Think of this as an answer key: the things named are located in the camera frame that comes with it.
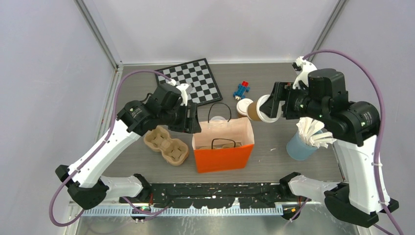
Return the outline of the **white plastic cup lid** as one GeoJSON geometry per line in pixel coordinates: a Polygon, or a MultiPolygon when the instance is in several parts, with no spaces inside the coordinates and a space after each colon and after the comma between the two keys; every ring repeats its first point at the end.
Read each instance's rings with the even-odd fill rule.
{"type": "Polygon", "coordinates": [[[210,119],[210,121],[227,121],[227,119],[222,116],[214,116],[210,119]]]}

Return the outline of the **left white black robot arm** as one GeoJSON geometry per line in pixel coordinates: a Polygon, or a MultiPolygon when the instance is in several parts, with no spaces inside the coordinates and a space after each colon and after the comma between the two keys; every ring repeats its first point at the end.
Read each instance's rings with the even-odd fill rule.
{"type": "Polygon", "coordinates": [[[143,203],[150,189],[140,174],[105,177],[106,168],[131,144],[159,125],[180,133],[200,133],[197,104],[188,99],[189,84],[159,84],[146,101],[133,100],[118,112],[112,127],[83,157],[55,170],[68,194],[82,209],[89,210],[102,201],[123,196],[143,203]]]}

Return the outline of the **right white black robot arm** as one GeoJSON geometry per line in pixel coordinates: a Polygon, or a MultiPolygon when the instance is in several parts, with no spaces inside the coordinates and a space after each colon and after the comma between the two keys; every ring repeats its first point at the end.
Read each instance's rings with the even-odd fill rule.
{"type": "Polygon", "coordinates": [[[348,99],[345,76],[335,69],[317,69],[306,82],[276,82],[270,94],[261,96],[256,110],[269,122],[278,118],[310,117],[321,121],[340,149],[345,182],[326,183],[293,172],[280,179],[279,194],[292,201],[302,196],[325,204],[338,220],[361,227],[375,225],[380,212],[393,212],[398,201],[390,198],[384,186],[379,151],[381,118],[366,101],[348,99]]]}

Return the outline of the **orange paper bag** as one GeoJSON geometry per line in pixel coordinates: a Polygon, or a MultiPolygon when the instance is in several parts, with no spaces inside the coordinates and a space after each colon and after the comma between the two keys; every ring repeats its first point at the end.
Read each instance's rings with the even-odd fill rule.
{"type": "Polygon", "coordinates": [[[247,117],[227,121],[200,122],[201,133],[193,134],[192,148],[198,173],[242,169],[254,148],[254,132],[247,117]],[[225,149],[198,149],[214,144],[241,143],[241,147],[225,149]]]}

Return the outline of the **brown paper coffee cup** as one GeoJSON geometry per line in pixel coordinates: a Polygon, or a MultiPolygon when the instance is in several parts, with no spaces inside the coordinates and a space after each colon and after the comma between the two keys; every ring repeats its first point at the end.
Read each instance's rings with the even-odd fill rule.
{"type": "Polygon", "coordinates": [[[252,102],[247,107],[247,117],[253,121],[262,121],[257,112],[257,101],[252,102]]]}

